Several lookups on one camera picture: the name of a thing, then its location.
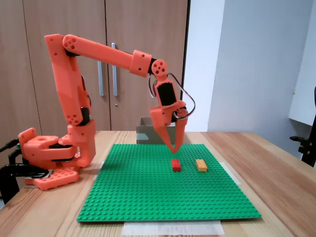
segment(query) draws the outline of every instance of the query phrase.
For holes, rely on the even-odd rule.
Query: lego baseplate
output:
[[[171,159],[179,159],[174,172]],[[203,159],[207,172],[199,172]],[[261,214],[205,145],[113,145],[79,222],[259,218]]]

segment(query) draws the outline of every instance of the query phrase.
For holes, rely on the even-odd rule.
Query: metal handle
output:
[[[112,48],[116,48],[115,43],[112,43]],[[112,74],[113,74],[113,95],[118,95],[118,82],[117,82],[117,67],[112,65]]]
[[[98,74],[99,74],[99,91],[100,91],[100,96],[104,96],[103,93],[103,77],[102,77],[102,62],[98,61]]]

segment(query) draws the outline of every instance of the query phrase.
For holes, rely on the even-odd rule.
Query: white paper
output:
[[[234,176],[234,174],[228,169],[228,167],[225,165],[225,162],[219,162],[221,166],[224,168],[224,170],[229,174],[229,176],[234,180],[234,182],[237,185],[241,185],[241,182]]]
[[[122,236],[224,235],[221,221],[125,222]]]

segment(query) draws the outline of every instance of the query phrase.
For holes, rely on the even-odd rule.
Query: black clamp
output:
[[[7,164],[0,169],[0,192],[4,204],[19,192],[16,177],[43,178],[48,170],[31,164]]]

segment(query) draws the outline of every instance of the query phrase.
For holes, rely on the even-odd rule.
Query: wooden cabinet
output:
[[[67,133],[45,35],[73,34],[106,44],[104,0],[25,0],[24,13],[30,59],[43,135]],[[105,96],[99,94],[97,61],[78,57],[81,74],[92,102],[91,117],[97,130],[111,130],[107,66],[103,64]]]
[[[108,46],[133,53],[135,49],[164,60],[181,82],[187,19],[186,0],[105,0]],[[151,98],[147,79],[117,68],[118,95],[113,94],[109,67],[111,128],[136,130],[141,116],[158,105]]]
[[[40,120],[37,110],[32,71],[25,32],[22,1],[0,1],[0,147],[17,138],[30,127],[38,134]],[[8,164],[0,153],[0,168]]]

